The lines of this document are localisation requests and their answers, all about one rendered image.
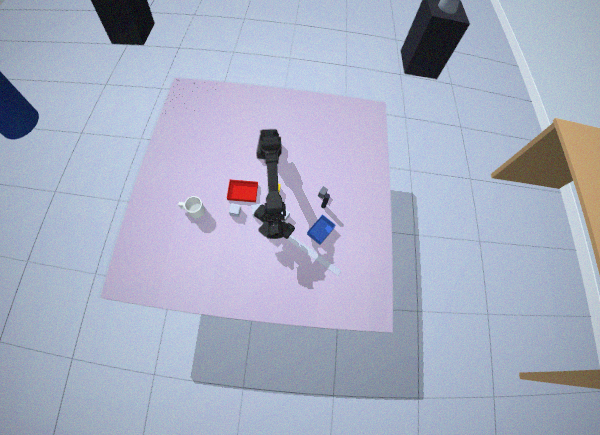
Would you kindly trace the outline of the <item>red tray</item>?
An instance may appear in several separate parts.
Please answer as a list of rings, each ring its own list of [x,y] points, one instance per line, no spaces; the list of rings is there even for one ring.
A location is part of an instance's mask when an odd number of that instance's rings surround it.
[[[227,200],[255,202],[258,182],[230,179]]]

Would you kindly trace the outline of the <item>white mug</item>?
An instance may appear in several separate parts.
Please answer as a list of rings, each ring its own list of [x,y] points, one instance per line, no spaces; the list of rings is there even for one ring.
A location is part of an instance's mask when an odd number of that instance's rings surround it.
[[[186,199],[185,203],[179,202],[178,205],[193,218],[202,218],[205,214],[205,207],[199,197],[191,196]]]

